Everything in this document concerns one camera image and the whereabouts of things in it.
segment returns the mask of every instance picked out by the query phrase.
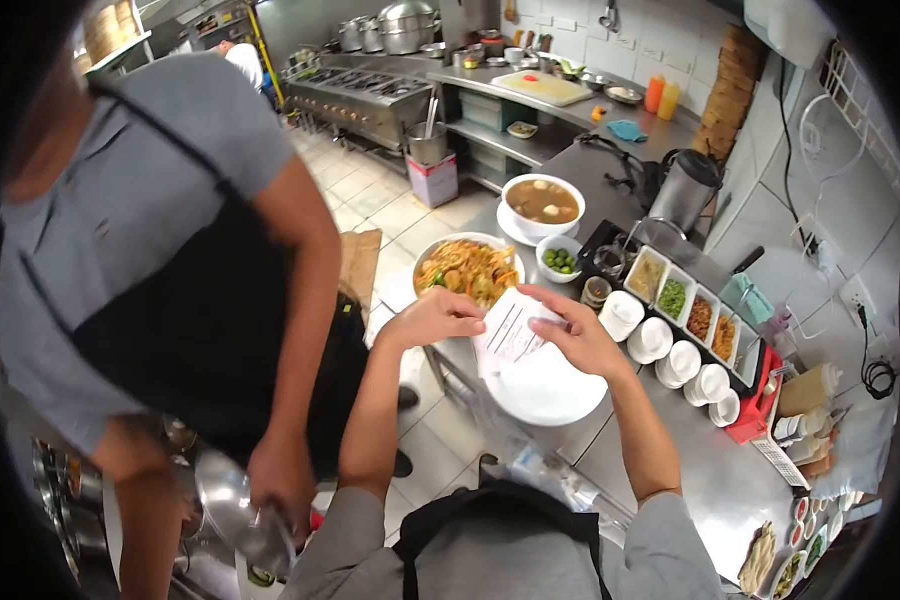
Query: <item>electric cord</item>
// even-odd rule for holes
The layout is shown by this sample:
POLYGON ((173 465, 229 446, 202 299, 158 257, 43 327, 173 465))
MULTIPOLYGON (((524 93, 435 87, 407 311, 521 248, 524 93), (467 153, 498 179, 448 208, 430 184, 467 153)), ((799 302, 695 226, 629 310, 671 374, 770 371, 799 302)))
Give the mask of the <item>electric cord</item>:
POLYGON ((870 346, 870 326, 867 324, 867 310, 863 305, 857 308, 857 314, 860 316, 860 323, 864 326, 864 359, 860 363, 860 380, 864 384, 864 388, 875 401, 882 401, 894 392, 894 386, 897 384, 897 372, 893 365, 881 359, 867 364, 867 348, 870 346), (880 378, 887 378, 888 382, 885 387, 877 388, 876 384, 880 378))
POLYGON ((794 201, 790 197, 790 162, 794 157, 794 145, 790 139, 790 129, 787 127, 787 114, 783 109, 783 72, 786 66, 787 59, 781 55, 780 82, 777 100, 780 104, 780 120, 783 121, 783 136, 787 138, 787 161, 783 166, 783 193, 786 196, 787 209, 790 210, 790 214, 793 217, 793 222, 796 223, 796 229, 800 233, 800 244, 804 247, 804 249, 809 250, 810 255, 814 255, 817 252, 817 242, 812 237, 810 239, 807 239, 806 233, 804 233, 804 226, 801 224, 801 218, 797 216, 797 210, 794 208, 794 201))

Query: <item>gray shirt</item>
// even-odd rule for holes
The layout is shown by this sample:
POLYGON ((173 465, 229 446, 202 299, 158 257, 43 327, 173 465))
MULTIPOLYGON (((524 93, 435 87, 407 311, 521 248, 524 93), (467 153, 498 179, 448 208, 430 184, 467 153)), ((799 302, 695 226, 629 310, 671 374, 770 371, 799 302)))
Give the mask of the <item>gray shirt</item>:
MULTIPOLYGON (((293 155, 266 100, 214 53, 161 58, 117 88, 203 151, 248 200, 293 155)), ((96 448, 107 417, 146 409, 55 327, 20 254, 73 330, 165 265, 222 205, 209 174, 125 108, 99 99, 47 194, 1 207, 0 357, 10 384, 81 452, 96 448)))
MULTIPOLYGON (((383 544, 380 500, 359 487, 338 490, 281 600, 399 600, 403 563, 383 544)), ((613 600, 724 597, 684 498, 673 493, 649 498, 624 548, 604 540, 600 561, 613 600)), ((588 546, 542 520, 455 520, 427 545, 416 569, 426 600, 600 599, 588 546)))

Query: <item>sauce bottle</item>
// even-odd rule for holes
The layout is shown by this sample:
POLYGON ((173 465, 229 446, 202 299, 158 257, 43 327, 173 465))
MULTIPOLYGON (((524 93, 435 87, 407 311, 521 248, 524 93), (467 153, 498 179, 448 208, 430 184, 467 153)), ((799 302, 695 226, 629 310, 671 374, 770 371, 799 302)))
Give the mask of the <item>sauce bottle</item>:
POLYGON ((647 95, 643 98, 643 108, 647 113, 656 113, 660 106, 660 96, 663 94, 664 80, 662 75, 654 75, 649 78, 647 95))
POLYGON ((663 94, 660 96, 660 106, 656 110, 656 116, 664 121, 672 119, 680 99, 681 87, 672 81, 667 81, 667 84, 663 86, 663 94))

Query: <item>yellow squeeze bottle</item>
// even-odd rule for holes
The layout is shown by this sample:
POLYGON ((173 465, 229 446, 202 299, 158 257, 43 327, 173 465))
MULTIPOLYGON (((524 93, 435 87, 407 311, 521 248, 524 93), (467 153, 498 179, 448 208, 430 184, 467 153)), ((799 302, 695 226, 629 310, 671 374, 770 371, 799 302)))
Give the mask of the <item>yellow squeeze bottle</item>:
POLYGON ((660 96, 660 108, 656 110, 656 116, 664 121, 674 117, 677 110, 677 102, 681 99, 681 87, 672 81, 667 81, 663 86, 663 94, 660 96))

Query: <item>black apron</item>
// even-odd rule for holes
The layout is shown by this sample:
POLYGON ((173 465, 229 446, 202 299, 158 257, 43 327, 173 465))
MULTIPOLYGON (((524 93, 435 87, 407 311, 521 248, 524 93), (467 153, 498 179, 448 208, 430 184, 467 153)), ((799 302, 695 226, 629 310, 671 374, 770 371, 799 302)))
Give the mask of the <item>black apron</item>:
MULTIPOLYGON (((135 102, 99 85, 214 180, 222 207, 166 265, 71 329, 20 259, 56 326, 104 378, 172 415, 246 465, 270 421, 294 251, 270 240, 247 198, 200 150, 135 102)), ((359 303, 337 295, 307 419, 314 474, 336 473, 369 351, 359 303)))
POLYGON ((403 519, 400 539, 393 545, 393 551, 403 561, 404 600, 420 598, 415 560, 423 548, 430 544, 444 525, 470 511, 499 515, 501 521, 515 514, 530 514, 551 522, 574 541, 587 544, 593 568, 597 570, 600 598, 612 600, 600 572, 600 532, 597 525, 600 516, 596 512, 574 512, 539 489, 499 479, 483 482, 478 489, 433 500, 403 519))

